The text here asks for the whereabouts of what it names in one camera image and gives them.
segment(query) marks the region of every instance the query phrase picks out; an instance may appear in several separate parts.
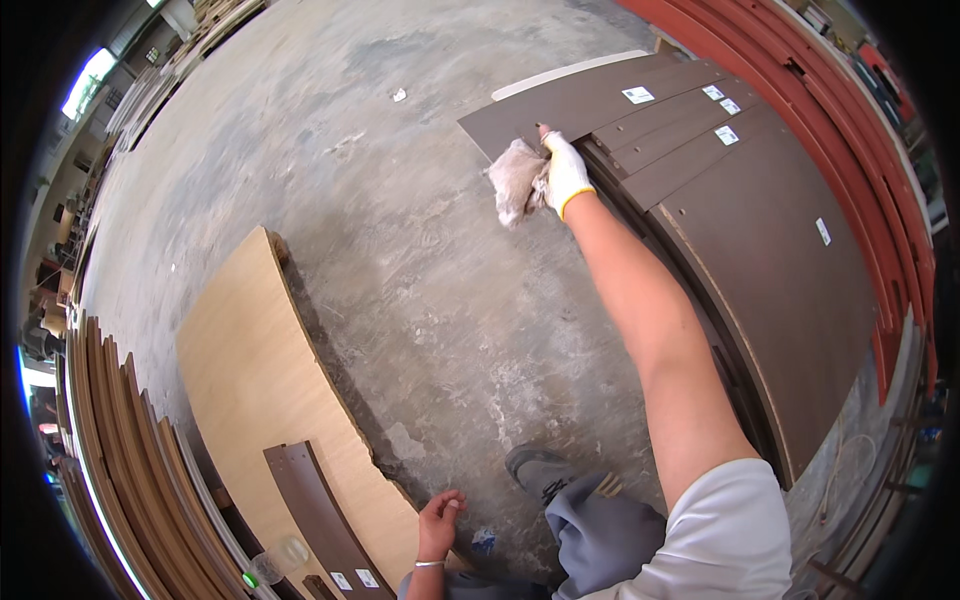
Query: plastic bottle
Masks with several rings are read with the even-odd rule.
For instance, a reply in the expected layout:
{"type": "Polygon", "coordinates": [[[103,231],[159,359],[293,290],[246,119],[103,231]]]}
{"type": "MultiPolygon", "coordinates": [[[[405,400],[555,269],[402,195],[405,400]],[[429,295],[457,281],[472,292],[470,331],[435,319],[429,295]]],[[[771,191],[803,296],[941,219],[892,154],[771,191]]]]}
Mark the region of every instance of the plastic bottle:
{"type": "Polygon", "coordinates": [[[280,538],[266,552],[256,555],[250,561],[250,570],[243,574],[243,580],[251,588],[272,586],[297,570],[310,558],[306,545],[294,536],[280,538]]]}

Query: gray sneaker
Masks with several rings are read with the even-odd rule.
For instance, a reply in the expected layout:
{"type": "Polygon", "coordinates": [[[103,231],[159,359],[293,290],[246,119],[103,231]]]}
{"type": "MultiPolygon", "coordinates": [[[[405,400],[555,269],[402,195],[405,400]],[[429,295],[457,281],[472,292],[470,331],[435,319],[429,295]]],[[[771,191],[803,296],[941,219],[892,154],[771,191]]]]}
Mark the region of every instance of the gray sneaker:
{"type": "Polygon", "coordinates": [[[504,465],[514,481],[543,506],[577,479],[576,471],[566,458],[533,444],[515,447],[507,454],[504,465]]]}

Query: cloth rag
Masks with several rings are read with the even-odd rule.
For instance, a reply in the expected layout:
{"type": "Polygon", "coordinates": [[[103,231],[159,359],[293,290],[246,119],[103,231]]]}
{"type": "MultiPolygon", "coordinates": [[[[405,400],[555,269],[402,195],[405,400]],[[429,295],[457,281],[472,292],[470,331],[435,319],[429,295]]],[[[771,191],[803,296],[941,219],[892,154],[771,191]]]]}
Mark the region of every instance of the cloth rag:
{"type": "Polygon", "coordinates": [[[496,190],[496,213],[503,227],[513,229],[526,215],[546,206],[549,171],[550,161],[519,138],[493,162],[487,176],[496,190]]]}

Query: white t-shirt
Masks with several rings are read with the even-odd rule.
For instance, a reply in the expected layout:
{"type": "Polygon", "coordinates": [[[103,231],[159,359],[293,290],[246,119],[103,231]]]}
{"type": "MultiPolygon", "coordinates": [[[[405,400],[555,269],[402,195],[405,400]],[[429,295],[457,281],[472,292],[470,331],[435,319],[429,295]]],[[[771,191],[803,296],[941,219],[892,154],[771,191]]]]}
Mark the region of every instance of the white t-shirt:
{"type": "Polygon", "coordinates": [[[780,485],[756,458],[691,485],[666,521],[666,541],[634,579],[583,600],[782,598],[790,588],[790,526],[780,485]]]}

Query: person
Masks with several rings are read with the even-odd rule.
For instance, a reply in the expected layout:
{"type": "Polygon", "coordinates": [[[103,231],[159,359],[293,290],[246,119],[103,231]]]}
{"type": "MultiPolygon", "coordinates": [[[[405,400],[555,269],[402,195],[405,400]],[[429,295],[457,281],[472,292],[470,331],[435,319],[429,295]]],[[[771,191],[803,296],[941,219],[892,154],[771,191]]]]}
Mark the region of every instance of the person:
{"type": "Polygon", "coordinates": [[[31,358],[40,362],[53,358],[55,354],[66,354],[66,343],[40,325],[46,310],[47,300],[43,299],[20,327],[20,344],[31,358]]]}
{"type": "MultiPolygon", "coordinates": [[[[552,153],[547,203],[573,232],[604,306],[639,371],[669,518],[620,494],[610,473],[578,477],[532,445],[506,457],[545,507],[568,578],[554,600],[781,598],[790,587],[790,530],[780,485],[740,429],[689,298],[600,202],[577,151],[541,126],[552,153]]],[[[419,554],[398,597],[545,597],[530,582],[444,570],[467,499],[435,496],[420,513],[419,554]]]]}

